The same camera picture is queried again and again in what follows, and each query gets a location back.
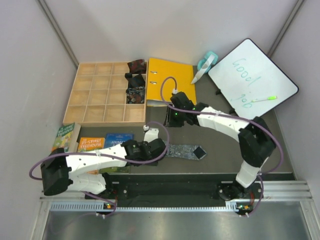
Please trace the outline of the grey blue patterned tie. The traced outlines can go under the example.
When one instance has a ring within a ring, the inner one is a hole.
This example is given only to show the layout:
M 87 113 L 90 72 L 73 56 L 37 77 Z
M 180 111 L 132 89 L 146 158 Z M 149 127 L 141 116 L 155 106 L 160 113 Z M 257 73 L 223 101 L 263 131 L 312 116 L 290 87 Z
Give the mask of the grey blue patterned tie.
M 200 145 L 170 144 L 166 157 L 199 161 L 207 155 Z

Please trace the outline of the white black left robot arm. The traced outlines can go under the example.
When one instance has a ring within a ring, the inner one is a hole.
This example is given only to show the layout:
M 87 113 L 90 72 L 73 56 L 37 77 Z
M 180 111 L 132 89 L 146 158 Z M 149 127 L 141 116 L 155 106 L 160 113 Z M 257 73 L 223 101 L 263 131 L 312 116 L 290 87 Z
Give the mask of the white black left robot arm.
M 128 163 L 151 164 L 161 160 L 167 149 L 157 128 L 149 128 L 141 142 L 129 139 L 87 152 L 65 152 L 58 148 L 40 165 L 43 193 L 55 196 L 66 191 L 79 191 L 109 198 L 114 191 L 111 181 L 106 174 L 92 174 L 93 171 L 121 168 Z

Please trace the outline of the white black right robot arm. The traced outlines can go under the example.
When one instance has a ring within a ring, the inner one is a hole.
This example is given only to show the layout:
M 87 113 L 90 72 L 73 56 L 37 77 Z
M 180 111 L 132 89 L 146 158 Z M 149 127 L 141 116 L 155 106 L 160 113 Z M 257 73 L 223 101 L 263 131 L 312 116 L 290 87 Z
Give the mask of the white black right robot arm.
M 218 186 L 218 194 L 224 200 L 245 198 L 252 191 L 252 184 L 266 160 L 276 148 L 276 144 L 263 130 L 254 124 L 259 124 L 268 130 L 266 122 L 261 117 L 255 117 L 253 123 L 235 119 L 221 113 L 205 103 L 193 104 L 187 95 L 173 90 L 170 98 L 173 110 L 168 108 L 167 126 L 182 127 L 184 123 L 209 128 L 223 133 L 239 143 L 243 159 L 240 170 L 232 183 L 222 183 Z

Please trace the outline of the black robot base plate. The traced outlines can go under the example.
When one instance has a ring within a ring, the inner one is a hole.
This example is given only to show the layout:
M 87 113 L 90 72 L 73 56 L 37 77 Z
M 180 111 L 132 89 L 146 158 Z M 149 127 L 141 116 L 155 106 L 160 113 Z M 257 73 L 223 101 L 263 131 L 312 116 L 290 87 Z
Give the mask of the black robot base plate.
M 110 175 L 109 196 L 122 201 L 145 196 L 204 196 L 215 200 L 260 197 L 259 182 L 241 186 L 234 174 L 120 174 Z

